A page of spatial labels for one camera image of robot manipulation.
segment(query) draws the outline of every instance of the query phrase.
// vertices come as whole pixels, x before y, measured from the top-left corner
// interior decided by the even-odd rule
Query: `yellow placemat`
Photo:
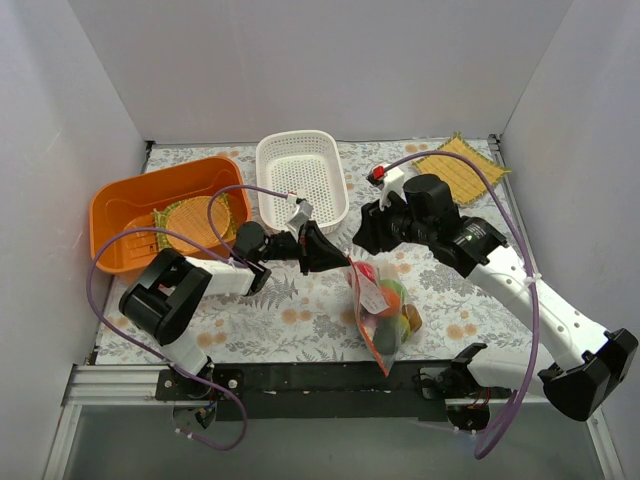
[[[494,186],[510,172],[509,169],[496,165],[478,153],[458,132],[436,150],[458,153],[467,157],[482,170]],[[461,205],[468,205],[487,193],[487,188],[478,175],[469,166],[455,158],[431,155],[414,162],[414,165],[421,173],[433,173],[440,177],[440,180],[447,182],[453,200]]]

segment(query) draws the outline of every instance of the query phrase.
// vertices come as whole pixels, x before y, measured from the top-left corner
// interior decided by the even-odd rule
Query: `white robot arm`
[[[398,168],[377,167],[369,180],[382,195],[362,207],[362,226],[353,241],[369,253],[402,242],[426,245],[440,262],[496,298],[529,329],[536,282],[541,349],[528,393],[545,396],[565,415],[586,420],[624,379],[638,347],[627,330],[609,332],[581,314],[540,278],[527,278],[516,251],[485,220],[460,216],[449,186],[435,175],[404,182]],[[529,353],[473,344],[452,361],[443,382],[456,391],[479,387],[518,389]]]
[[[149,333],[171,362],[192,375],[206,375],[204,369],[211,360],[187,328],[203,296],[255,294],[271,274],[260,262],[269,260],[297,260],[304,275],[350,265],[317,223],[309,220],[311,211],[308,202],[301,200],[288,231],[273,235],[256,222],[243,224],[233,250],[248,268],[239,268],[233,260],[201,260],[162,250],[122,295],[120,312]]]

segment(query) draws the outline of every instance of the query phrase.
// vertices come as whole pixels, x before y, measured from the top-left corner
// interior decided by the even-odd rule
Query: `floral tablecloth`
[[[418,149],[433,149],[443,140],[338,143],[345,170],[350,208],[344,222],[328,238],[355,259],[369,255],[351,244],[360,225],[360,207],[379,193],[366,174],[373,165],[397,160]],[[491,158],[486,141],[469,141]],[[212,155],[224,155],[237,163],[245,183],[255,184],[255,145],[162,148],[152,150],[147,171],[159,170]],[[407,176],[416,174],[405,166]],[[499,197],[505,194],[498,186]],[[254,219],[258,219],[256,194],[249,193]],[[485,195],[464,215],[487,219],[508,234],[504,220],[491,198]],[[382,254],[392,262],[412,295],[424,320],[423,328],[405,343],[400,359],[452,358],[472,342],[526,350],[530,332],[496,300],[438,263],[426,247],[401,245]],[[304,277],[296,262],[271,262],[273,273],[264,289],[253,297],[204,298],[190,324],[200,346],[217,363],[303,362],[371,360],[354,323],[350,288],[339,271]],[[118,327],[138,339],[152,343],[118,312],[125,285],[114,280],[105,313]],[[101,327],[97,341],[97,364],[140,364],[158,360]]]

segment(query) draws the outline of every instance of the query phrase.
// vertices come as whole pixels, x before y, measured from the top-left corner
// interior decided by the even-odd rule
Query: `cable tie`
[[[522,288],[520,289],[516,297],[519,297],[520,295],[522,295],[522,292],[527,290],[529,288],[529,285],[531,285],[532,283],[537,283],[538,280],[542,280],[542,275],[540,275],[539,273],[534,273],[533,277],[525,278],[524,282],[522,282]]]

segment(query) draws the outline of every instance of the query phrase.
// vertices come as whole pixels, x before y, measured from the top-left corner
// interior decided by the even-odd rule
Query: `green ball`
[[[399,281],[392,278],[385,278],[384,280],[380,280],[379,284],[381,287],[387,287],[396,292],[402,299],[402,304],[409,300],[409,292]]]
[[[394,322],[384,321],[378,325],[373,334],[373,346],[380,355],[394,355],[396,353],[400,342]]]

